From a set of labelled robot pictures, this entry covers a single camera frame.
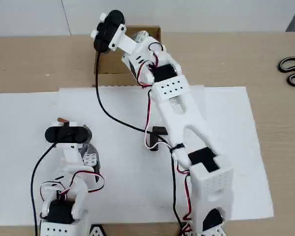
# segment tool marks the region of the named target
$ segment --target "white wall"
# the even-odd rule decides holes
[[[112,9],[163,31],[285,31],[295,14],[295,0],[62,1],[0,0],[0,36],[89,34]]]

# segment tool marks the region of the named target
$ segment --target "table surface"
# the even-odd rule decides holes
[[[229,236],[295,236],[295,88],[276,69],[295,56],[295,33],[163,33],[162,41],[191,84],[246,86],[257,124],[274,218],[233,221]],[[0,92],[57,91],[93,84],[88,36],[0,38]],[[133,85],[129,75],[101,75],[102,85]],[[177,226],[106,225],[108,235],[173,236]],[[33,227],[0,227],[0,236],[33,235]]]

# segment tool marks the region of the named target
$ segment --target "white paper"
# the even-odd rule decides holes
[[[146,92],[137,87],[100,87],[100,94],[109,113],[144,127]],[[203,87],[193,87],[193,95],[236,169],[232,218],[273,216],[245,88],[206,88],[204,92]],[[99,151],[101,173],[107,181],[102,191],[88,196],[86,207],[91,222],[176,221],[167,148],[160,147],[158,152],[146,150],[142,133],[116,123],[101,111],[93,89],[62,89],[59,93],[0,94],[0,225],[33,224],[30,175],[48,147],[45,129],[58,116],[87,124],[93,132],[92,143]],[[151,123],[162,125],[155,107]],[[186,137],[192,143],[190,151],[199,148],[192,135]],[[38,211],[41,207],[38,187],[52,178],[59,155],[59,150],[53,150],[38,168],[34,182]],[[178,174],[177,210],[180,215],[187,211],[182,177]]]

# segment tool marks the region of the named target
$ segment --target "scissors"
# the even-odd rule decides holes
[[[288,72],[295,72],[295,65],[291,66],[291,67],[284,67],[283,65],[287,62],[295,62],[295,57],[288,57],[288,58],[284,58],[283,60],[280,61],[280,63],[278,64],[277,68],[279,71],[283,72],[283,73],[288,73]],[[295,73],[290,75],[289,77],[287,77],[286,81],[290,86],[295,87]]]

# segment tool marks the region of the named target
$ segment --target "hole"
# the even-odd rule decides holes
[[[57,178],[55,178],[55,180],[58,180],[58,179],[61,179],[61,178],[64,178],[64,176],[57,177]]]

